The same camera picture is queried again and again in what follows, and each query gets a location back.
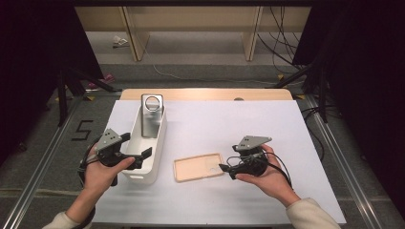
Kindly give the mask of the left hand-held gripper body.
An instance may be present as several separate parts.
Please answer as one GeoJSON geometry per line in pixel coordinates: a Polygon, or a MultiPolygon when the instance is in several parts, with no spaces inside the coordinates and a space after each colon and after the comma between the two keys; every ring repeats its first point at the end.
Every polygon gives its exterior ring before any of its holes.
{"type": "Polygon", "coordinates": [[[127,155],[120,151],[123,143],[120,136],[109,128],[105,130],[96,144],[96,157],[104,166],[114,167],[127,158],[127,155]]]}

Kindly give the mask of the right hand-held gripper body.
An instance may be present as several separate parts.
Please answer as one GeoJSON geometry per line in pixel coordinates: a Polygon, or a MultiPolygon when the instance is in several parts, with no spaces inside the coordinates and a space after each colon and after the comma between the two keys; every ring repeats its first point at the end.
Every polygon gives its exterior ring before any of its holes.
{"type": "Polygon", "coordinates": [[[268,136],[246,135],[238,145],[241,162],[236,167],[236,174],[260,176],[267,167],[267,157],[262,145],[271,140],[268,136]]]}

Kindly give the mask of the white plastic storage box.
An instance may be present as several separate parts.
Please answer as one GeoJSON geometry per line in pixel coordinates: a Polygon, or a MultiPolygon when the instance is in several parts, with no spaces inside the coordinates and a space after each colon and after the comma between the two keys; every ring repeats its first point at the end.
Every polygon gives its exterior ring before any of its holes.
{"type": "Polygon", "coordinates": [[[123,170],[122,173],[131,181],[141,184],[152,184],[157,179],[163,143],[165,140],[167,120],[165,110],[156,138],[143,137],[141,134],[141,105],[137,111],[131,138],[125,145],[125,155],[139,156],[144,150],[152,147],[152,155],[145,159],[141,169],[123,170]]]}

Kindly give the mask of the grey phone case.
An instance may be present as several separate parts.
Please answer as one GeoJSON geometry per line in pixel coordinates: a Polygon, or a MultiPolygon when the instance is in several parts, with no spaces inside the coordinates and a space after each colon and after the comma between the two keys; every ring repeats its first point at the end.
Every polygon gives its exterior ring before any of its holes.
{"type": "Polygon", "coordinates": [[[141,134],[143,137],[156,138],[160,129],[164,106],[161,94],[141,96],[141,134]]]}

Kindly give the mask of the beige phone case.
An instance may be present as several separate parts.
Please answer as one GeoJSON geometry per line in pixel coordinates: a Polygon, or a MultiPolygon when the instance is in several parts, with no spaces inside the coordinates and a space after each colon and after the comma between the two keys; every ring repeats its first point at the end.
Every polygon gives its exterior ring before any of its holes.
{"type": "Polygon", "coordinates": [[[222,156],[218,153],[176,159],[174,161],[175,181],[186,182],[221,176],[224,173],[220,168],[222,163],[222,156]]]}

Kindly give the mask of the person's right hand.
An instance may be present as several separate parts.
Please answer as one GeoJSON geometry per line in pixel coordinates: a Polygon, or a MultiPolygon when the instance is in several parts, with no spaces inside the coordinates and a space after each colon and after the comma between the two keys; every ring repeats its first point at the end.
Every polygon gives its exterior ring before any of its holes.
{"type": "Polygon", "coordinates": [[[300,197],[293,191],[288,181],[280,172],[281,165],[271,147],[263,144],[262,149],[266,152],[267,161],[272,164],[260,176],[255,177],[250,174],[237,174],[236,178],[240,181],[256,185],[266,195],[276,198],[286,208],[300,200],[300,197]]]}

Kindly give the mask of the person's left hand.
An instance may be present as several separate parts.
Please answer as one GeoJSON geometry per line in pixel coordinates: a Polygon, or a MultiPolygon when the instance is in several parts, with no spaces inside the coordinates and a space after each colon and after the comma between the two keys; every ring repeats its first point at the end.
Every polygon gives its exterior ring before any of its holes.
{"type": "Polygon", "coordinates": [[[128,168],[135,160],[132,157],[123,159],[113,167],[107,167],[100,162],[87,166],[85,184],[81,193],[86,198],[100,198],[111,186],[116,175],[128,168]]]}

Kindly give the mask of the white table sheet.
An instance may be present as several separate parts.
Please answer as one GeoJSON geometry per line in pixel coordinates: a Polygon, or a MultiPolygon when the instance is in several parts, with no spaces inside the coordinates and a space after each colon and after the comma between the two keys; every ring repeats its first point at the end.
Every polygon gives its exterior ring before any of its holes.
{"type": "Polygon", "coordinates": [[[125,176],[98,201],[94,221],[136,226],[274,226],[288,224],[284,206],[257,187],[227,175],[177,182],[175,160],[218,153],[234,156],[246,135],[271,137],[292,187],[314,198],[338,223],[345,217],[310,139],[298,105],[273,101],[168,101],[167,129],[157,179],[136,184],[125,176]]]}

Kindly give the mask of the pink object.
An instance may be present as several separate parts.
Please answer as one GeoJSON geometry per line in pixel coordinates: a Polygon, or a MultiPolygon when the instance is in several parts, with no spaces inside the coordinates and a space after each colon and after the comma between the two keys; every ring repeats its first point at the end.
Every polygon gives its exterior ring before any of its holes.
{"type": "MultiPolygon", "coordinates": [[[[114,81],[115,81],[115,78],[110,73],[107,73],[103,79],[100,79],[100,82],[105,83],[105,84],[109,84],[114,81]]],[[[89,90],[96,90],[97,88],[98,88],[98,85],[96,85],[95,83],[88,84],[89,90]]]]}

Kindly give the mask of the black metal stand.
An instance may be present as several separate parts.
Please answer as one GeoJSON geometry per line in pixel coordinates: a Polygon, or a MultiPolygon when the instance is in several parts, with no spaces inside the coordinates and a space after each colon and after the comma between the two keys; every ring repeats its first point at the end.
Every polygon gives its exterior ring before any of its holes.
{"type": "Polygon", "coordinates": [[[315,61],[308,64],[303,69],[294,73],[293,75],[287,77],[285,80],[278,82],[273,86],[273,89],[281,89],[288,85],[289,83],[295,81],[301,76],[305,76],[302,90],[305,94],[311,94],[318,92],[318,105],[319,112],[322,120],[327,123],[326,116],[326,92],[327,92],[327,79],[326,79],[326,68],[322,64],[317,64],[315,61]]]}
{"type": "Polygon", "coordinates": [[[117,93],[118,89],[96,79],[95,77],[86,74],[85,72],[68,68],[59,72],[57,76],[57,92],[58,92],[58,104],[59,104],[59,123],[58,126],[62,126],[68,118],[68,105],[66,88],[68,88],[73,96],[82,97],[85,94],[84,86],[81,84],[81,80],[86,80],[90,83],[94,83],[102,90],[109,93],[117,93]]]}

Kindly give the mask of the crumpled white paper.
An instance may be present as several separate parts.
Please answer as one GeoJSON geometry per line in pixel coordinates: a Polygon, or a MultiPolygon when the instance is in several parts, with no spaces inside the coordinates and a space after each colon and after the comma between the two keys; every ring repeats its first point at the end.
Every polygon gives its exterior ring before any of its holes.
{"type": "Polygon", "coordinates": [[[113,37],[113,48],[123,48],[128,46],[128,41],[124,38],[121,38],[117,35],[113,37]]]}

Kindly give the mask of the dark curtain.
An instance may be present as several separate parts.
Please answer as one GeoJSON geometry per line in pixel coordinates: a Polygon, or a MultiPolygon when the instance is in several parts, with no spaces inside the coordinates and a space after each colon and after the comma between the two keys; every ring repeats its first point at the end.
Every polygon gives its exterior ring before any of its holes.
{"type": "Polygon", "coordinates": [[[0,165],[70,69],[103,76],[73,0],[0,0],[0,165]]]}
{"type": "Polygon", "coordinates": [[[405,219],[405,0],[305,0],[311,11],[294,62],[330,38],[330,91],[357,145],[405,219]]]}

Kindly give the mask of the wooden bench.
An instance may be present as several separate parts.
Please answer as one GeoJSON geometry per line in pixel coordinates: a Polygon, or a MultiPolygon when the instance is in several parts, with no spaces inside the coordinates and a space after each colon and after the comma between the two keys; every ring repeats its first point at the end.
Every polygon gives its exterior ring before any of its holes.
{"type": "Polygon", "coordinates": [[[85,31],[124,31],[140,61],[152,31],[231,31],[241,35],[245,59],[253,59],[260,32],[301,32],[309,7],[77,7],[85,31]]]}

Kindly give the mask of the metal floor rail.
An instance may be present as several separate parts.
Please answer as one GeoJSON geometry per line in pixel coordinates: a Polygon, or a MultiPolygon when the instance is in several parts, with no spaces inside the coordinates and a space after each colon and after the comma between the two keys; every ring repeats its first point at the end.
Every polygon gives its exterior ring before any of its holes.
{"type": "Polygon", "coordinates": [[[56,150],[61,144],[62,137],[65,135],[68,129],[71,119],[77,110],[77,107],[81,103],[81,97],[74,97],[71,106],[68,109],[68,114],[66,119],[58,126],[53,134],[51,142],[41,157],[40,161],[37,163],[35,170],[33,171],[28,184],[20,192],[20,195],[13,205],[10,215],[7,217],[6,222],[0,227],[0,229],[18,229],[22,219],[24,218],[26,212],[28,211],[34,194],[41,184],[43,177],[48,171],[53,158],[56,154],[56,150]]]}
{"type": "Polygon", "coordinates": [[[365,221],[367,228],[382,229],[382,224],[373,208],[372,203],[368,200],[360,183],[355,177],[349,162],[346,160],[329,127],[329,124],[324,121],[324,118],[320,114],[315,116],[315,122],[317,123],[317,126],[320,129],[328,148],[330,149],[330,153],[336,163],[336,166],[339,169],[342,178],[345,180],[345,183],[352,195],[352,199],[355,202],[360,215],[365,221]]]}

